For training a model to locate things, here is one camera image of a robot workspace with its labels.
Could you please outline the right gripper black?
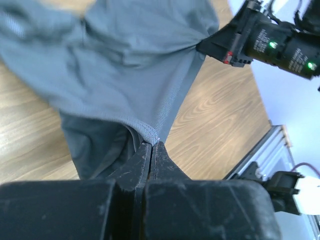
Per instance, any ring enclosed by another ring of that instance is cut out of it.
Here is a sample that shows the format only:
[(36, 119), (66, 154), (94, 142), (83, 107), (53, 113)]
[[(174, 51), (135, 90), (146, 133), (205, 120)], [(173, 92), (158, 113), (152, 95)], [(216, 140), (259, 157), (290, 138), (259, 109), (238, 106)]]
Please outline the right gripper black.
[(236, 66), (257, 60), (305, 79), (320, 75), (320, 2), (312, 0), (303, 16), (281, 21), (273, 2), (246, 0), (222, 29), (197, 44), (197, 51)]

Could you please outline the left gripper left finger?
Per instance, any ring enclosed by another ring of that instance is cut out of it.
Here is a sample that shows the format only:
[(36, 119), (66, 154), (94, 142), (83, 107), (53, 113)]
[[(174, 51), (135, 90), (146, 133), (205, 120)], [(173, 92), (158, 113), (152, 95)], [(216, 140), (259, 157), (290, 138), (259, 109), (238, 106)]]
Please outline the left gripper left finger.
[(91, 240), (140, 239), (151, 156), (151, 145), (143, 143), (110, 177), (92, 182), (89, 196), (95, 200), (98, 220), (89, 221)]

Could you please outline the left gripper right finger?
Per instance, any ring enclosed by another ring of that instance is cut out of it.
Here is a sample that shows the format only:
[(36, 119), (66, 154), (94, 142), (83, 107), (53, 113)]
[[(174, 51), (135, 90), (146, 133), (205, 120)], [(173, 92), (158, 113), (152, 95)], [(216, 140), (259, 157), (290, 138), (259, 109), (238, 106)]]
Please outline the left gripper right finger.
[(152, 148), (143, 236), (146, 240), (195, 239), (194, 182), (171, 160), (162, 142)]

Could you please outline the grey t shirt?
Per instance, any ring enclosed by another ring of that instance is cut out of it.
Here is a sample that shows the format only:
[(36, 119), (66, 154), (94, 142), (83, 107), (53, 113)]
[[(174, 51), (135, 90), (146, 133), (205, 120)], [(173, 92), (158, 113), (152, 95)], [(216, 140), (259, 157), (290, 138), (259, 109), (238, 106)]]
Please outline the grey t shirt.
[(82, 17), (3, 0), (0, 58), (59, 111), (78, 176), (103, 178), (166, 141), (218, 28), (209, 0), (98, 0)]

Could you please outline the aluminium front rail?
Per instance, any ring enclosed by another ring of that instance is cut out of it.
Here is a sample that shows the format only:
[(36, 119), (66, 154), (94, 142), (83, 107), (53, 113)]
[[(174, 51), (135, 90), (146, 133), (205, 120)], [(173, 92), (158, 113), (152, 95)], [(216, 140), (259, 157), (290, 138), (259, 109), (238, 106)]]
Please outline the aluminium front rail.
[[(265, 181), (275, 172), (292, 170), (294, 165), (284, 128), (275, 125), (225, 178), (234, 179), (244, 175), (247, 178), (261, 178)], [(277, 212), (275, 217), (284, 240), (318, 240), (320, 238), (319, 215)]]

